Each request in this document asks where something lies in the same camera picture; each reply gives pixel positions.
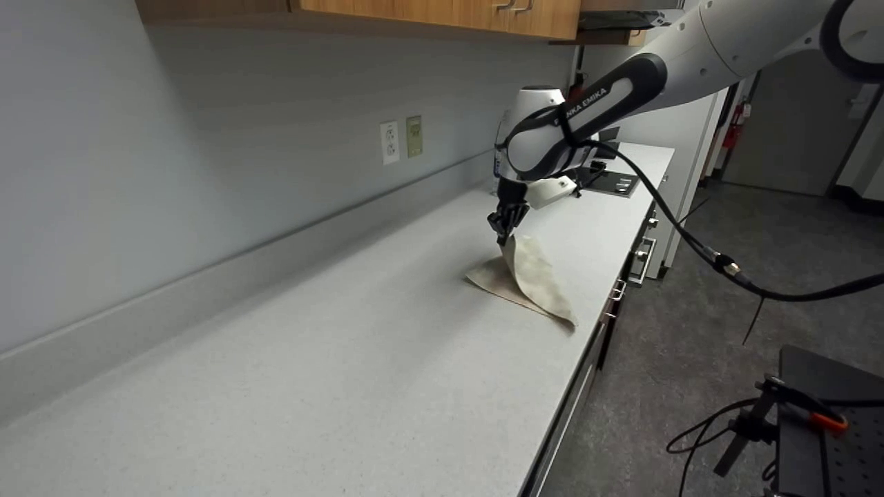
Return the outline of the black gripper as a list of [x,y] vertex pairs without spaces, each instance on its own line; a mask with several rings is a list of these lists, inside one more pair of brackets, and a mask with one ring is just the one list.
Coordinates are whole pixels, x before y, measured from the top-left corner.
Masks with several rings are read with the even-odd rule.
[[496,233],[498,245],[507,245],[516,236],[527,214],[527,187],[522,182],[501,179],[498,182],[498,208],[487,215],[487,225]]

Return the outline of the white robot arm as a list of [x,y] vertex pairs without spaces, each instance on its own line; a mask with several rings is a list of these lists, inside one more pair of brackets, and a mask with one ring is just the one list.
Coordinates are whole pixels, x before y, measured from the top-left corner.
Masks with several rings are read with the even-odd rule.
[[526,219],[527,185],[562,178],[607,125],[717,94],[799,49],[821,49],[850,80],[882,83],[882,36],[882,0],[700,0],[571,94],[522,87],[496,135],[498,243]]

